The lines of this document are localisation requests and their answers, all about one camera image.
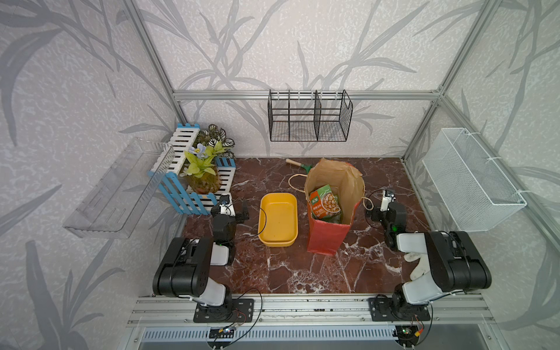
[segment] red marble surface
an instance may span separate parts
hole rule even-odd
[[[384,186],[395,189],[397,201],[407,208],[407,230],[428,230],[418,199],[412,190],[403,165],[397,158],[334,158],[347,161],[363,174],[366,195]],[[318,158],[294,158],[314,164]],[[398,283],[410,281],[417,262],[408,263],[403,253],[392,252],[384,243],[380,223],[366,222],[363,207],[356,212],[352,229],[335,256],[307,252],[309,222],[303,193],[290,188],[291,175],[303,169],[286,164],[282,158],[236,159],[237,170],[231,193],[236,210],[241,199],[249,202],[251,219],[237,226],[237,253],[232,266],[212,266],[210,275],[230,286],[233,293],[258,288],[261,293],[388,293]],[[305,178],[298,176],[292,184],[303,188]],[[298,237],[285,248],[265,246],[257,233],[259,203],[271,192],[289,192],[297,198]],[[374,194],[379,205],[381,192]],[[198,238],[211,235],[211,216],[190,216],[184,236]]]

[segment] yellow plastic tray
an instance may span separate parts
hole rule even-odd
[[[297,201],[291,193],[269,193],[260,200],[259,239],[269,247],[288,247],[297,238]]]

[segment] wall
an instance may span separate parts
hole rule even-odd
[[[433,90],[483,1],[137,3],[174,90]],[[270,142],[266,101],[183,102],[239,156],[401,156],[427,106],[354,101],[349,141],[316,147]]]
[[[558,218],[559,1],[503,1],[447,94]],[[434,229],[453,220],[421,159],[443,127],[439,110],[407,161]],[[512,350],[560,342],[560,255],[524,211],[471,237],[492,272],[482,294]]]
[[[62,222],[133,136],[175,117],[119,2],[0,4],[0,348],[114,349],[175,233],[154,197],[128,240]]]

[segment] flower pot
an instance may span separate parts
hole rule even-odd
[[[218,168],[216,165],[212,167],[216,172],[215,175],[205,172],[201,178],[197,178],[193,175],[185,176],[190,187],[198,194],[208,194],[210,192],[216,193],[220,189],[222,183],[220,182],[220,175],[218,174]]]

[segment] paper bag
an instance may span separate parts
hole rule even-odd
[[[329,223],[316,220],[311,215],[309,194],[319,187],[330,185],[338,195],[338,204],[342,209],[342,222]],[[356,209],[364,195],[365,184],[362,174],[346,162],[321,159],[307,175],[304,190],[309,218],[309,239],[307,251],[324,255],[334,255],[352,226]]]

